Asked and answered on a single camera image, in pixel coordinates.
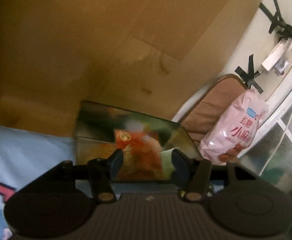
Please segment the wooden headboard panel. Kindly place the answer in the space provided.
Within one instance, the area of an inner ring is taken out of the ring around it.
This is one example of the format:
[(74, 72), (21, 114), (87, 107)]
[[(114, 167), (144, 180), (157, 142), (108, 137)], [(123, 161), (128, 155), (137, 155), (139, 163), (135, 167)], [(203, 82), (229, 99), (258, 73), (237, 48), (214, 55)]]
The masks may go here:
[(69, 137), (82, 100), (171, 119), (261, 0), (0, 0), (0, 125)]

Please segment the pink fried-twist snack bag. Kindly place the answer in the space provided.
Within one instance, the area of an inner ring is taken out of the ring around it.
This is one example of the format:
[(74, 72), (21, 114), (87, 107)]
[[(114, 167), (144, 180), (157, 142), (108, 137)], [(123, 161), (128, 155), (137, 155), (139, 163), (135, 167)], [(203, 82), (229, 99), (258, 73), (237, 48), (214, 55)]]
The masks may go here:
[(235, 99), (199, 145), (203, 158), (214, 165), (234, 161), (253, 141), (268, 105), (254, 89), (248, 89)]

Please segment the dark sheep-print cardboard box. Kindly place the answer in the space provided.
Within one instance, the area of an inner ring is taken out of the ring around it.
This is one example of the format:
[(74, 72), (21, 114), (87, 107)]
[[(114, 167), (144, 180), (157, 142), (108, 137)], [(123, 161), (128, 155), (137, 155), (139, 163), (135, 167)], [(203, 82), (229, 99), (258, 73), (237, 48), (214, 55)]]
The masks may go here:
[(80, 104), (73, 136), (78, 165), (123, 150), (117, 181), (169, 180), (175, 170), (171, 161), (175, 148), (190, 159), (199, 157), (179, 123), (90, 101)]

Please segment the white power strip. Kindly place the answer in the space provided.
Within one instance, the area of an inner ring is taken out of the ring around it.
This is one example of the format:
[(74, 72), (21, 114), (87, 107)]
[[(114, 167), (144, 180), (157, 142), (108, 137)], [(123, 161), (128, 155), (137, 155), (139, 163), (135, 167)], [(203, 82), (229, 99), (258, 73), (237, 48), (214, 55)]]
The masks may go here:
[(288, 54), (292, 51), (292, 38), (287, 40), (282, 38), (278, 44), (273, 48), (270, 54), (262, 62), (261, 66), (267, 73), (272, 70), (277, 76), (284, 74), (288, 63)]

